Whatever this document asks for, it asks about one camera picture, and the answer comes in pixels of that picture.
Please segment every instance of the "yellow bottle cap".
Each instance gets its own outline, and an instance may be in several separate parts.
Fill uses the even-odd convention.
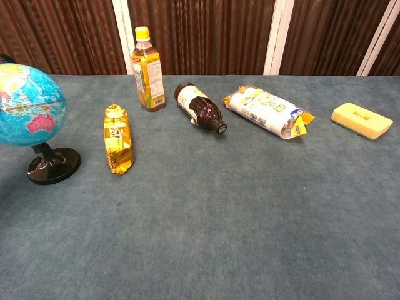
[[[138,42],[150,41],[149,29],[145,26],[135,28],[135,34]]]

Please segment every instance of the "white door frame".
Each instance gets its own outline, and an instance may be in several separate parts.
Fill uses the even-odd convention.
[[[376,29],[375,35],[369,44],[368,50],[365,53],[364,59],[358,69],[357,76],[368,76],[375,60],[385,43],[393,23],[400,12],[400,0],[391,0],[387,5],[385,13]]]
[[[119,39],[121,41],[122,53],[124,54],[126,72],[133,74],[131,54],[135,49],[131,16],[129,15],[128,0],[112,0],[114,14],[117,21]]]
[[[275,0],[264,75],[279,75],[295,0]]]

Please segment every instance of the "yellow package label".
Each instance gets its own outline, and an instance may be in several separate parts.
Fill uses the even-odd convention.
[[[306,126],[303,121],[303,117],[299,116],[293,125],[292,132],[291,132],[292,137],[295,138],[296,136],[302,136],[303,134],[306,134],[306,133],[307,133],[307,130],[306,130]]]
[[[146,56],[133,54],[132,67],[140,103],[149,109],[164,103],[163,72],[159,53],[154,52]]]

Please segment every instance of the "world map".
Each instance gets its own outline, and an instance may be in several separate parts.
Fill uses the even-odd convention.
[[[54,80],[33,67],[0,64],[0,143],[33,146],[64,124],[67,104]]]

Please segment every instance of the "globe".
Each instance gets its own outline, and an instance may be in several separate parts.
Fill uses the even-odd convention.
[[[67,115],[64,93],[42,71],[0,64],[0,143],[33,146],[51,139]]]
[[[0,143],[31,146],[42,154],[28,167],[27,175],[36,184],[58,183],[81,165],[74,149],[52,149],[46,142],[66,116],[65,95],[50,76],[0,54]]]

